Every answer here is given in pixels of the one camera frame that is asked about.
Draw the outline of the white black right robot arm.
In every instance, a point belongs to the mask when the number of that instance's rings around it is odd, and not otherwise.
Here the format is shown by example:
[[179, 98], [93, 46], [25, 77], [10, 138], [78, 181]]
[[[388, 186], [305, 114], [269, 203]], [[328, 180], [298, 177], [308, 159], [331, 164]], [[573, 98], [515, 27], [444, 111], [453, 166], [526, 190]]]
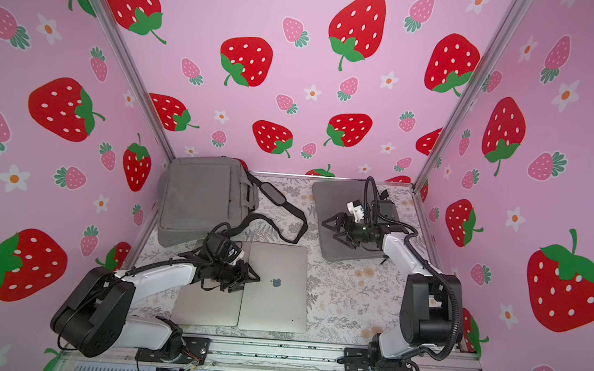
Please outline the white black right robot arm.
[[367, 348], [371, 371], [396, 371], [423, 355], [440, 362], [463, 336], [460, 280], [445, 276], [418, 252], [412, 240], [419, 231], [389, 215], [393, 202], [388, 196], [367, 177], [363, 199], [347, 203], [345, 212], [322, 222], [335, 241], [350, 249], [380, 252], [407, 275], [399, 327], [377, 334]]

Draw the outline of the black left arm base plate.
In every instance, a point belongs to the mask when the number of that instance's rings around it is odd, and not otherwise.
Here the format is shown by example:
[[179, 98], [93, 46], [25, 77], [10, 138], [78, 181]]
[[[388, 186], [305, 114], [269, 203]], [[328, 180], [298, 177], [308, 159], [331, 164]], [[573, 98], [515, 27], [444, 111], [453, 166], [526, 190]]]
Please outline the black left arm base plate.
[[179, 365], [198, 364], [204, 365], [210, 338], [190, 337], [183, 335], [170, 339], [162, 349], [139, 349], [135, 356], [136, 361], [153, 363], [175, 363]]

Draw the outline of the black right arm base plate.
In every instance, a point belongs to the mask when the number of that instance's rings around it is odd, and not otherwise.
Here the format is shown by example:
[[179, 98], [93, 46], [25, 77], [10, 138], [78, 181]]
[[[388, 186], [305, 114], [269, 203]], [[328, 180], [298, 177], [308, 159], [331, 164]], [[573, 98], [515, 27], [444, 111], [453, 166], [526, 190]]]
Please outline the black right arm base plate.
[[388, 360], [368, 348], [345, 348], [337, 362], [344, 371], [413, 371], [401, 360]]

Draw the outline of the silver laptop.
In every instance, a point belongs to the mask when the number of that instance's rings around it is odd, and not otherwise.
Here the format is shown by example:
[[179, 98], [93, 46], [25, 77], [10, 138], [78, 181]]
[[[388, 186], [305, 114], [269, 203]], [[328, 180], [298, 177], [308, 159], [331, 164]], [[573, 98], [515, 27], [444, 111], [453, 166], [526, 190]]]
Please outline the silver laptop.
[[200, 279], [181, 287], [171, 320], [180, 326], [237, 326], [242, 299], [242, 290], [222, 291], [218, 281]]
[[238, 329], [306, 332], [307, 249], [254, 242], [248, 263], [260, 280], [244, 288]]

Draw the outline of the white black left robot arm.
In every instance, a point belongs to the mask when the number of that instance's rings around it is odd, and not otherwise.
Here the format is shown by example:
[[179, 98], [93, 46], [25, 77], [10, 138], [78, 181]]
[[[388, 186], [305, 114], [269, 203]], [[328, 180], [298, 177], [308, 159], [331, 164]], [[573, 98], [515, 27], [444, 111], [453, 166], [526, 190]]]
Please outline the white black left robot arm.
[[136, 317], [130, 310], [138, 301], [176, 287], [213, 281], [218, 290], [236, 293], [260, 282], [242, 248], [233, 241], [229, 225], [221, 223], [198, 247], [175, 258], [127, 270], [92, 269], [55, 313], [50, 328], [85, 357], [115, 347], [148, 350], [171, 362], [191, 357], [178, 324], [163, 316]]

